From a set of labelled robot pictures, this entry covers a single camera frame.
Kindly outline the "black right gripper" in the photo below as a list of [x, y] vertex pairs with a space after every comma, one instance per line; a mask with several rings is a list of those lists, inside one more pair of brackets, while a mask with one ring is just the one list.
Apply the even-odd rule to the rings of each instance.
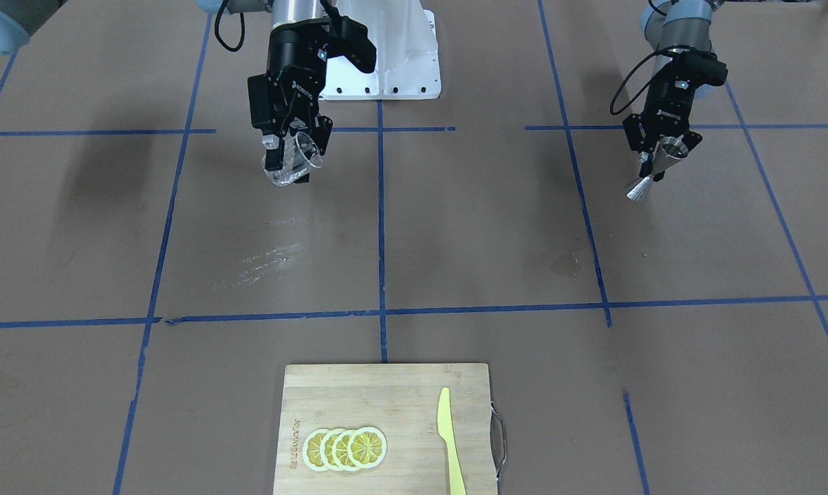
[[324, 164], [334, 122], [322, 115], [318, 96], [328, 69], [329, 22], [303, 20], [270, 32], [266, 72], [248, 78], [251, 125], [262, 131], [263, 169], [285, 166], [285, 136], [292, 136], [292, 182], [307, 183]]

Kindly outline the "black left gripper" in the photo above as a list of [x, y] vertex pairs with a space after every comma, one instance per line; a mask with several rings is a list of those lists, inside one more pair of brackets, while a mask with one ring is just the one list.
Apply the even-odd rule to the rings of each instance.
[[695, 93], [696, 87], [690, 87], [688, 81], [654, 76], [647, 87], [643, 110], [622, 120], [628, 145], [641, 162], [652, 165], [654, 157], [656, 182], [703, 141], [703, 135], [688, 131]]

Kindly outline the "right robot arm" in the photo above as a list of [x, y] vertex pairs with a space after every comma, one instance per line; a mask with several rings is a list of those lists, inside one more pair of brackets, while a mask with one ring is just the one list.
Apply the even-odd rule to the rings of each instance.
[[330, 58], [341, 56], [346, 18], [329, 1], [198, 1], [220, 46], [238, 52], [247, 14], [272, 15], [266, 69], [246, 82], [262, 134], [262, 169], [276, 186], [307, 183], [323, 165], [334, 122], [320, 110]]

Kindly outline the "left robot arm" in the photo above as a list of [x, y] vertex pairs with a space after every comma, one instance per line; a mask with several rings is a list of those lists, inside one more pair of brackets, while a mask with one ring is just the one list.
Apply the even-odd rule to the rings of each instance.
[[622, 121], [628, 144], [640, 160], [638, 177], [659, 181], [666, 169], [683, 160], [701, 141], [691, 131], [690, 115], [709, 87], [722, 87], [728, 67], [710, 40], [712, 16], [719, 1], [662, 1], [641, 19], [644, 38], [656, 59], [644, 86], [643, 110]]

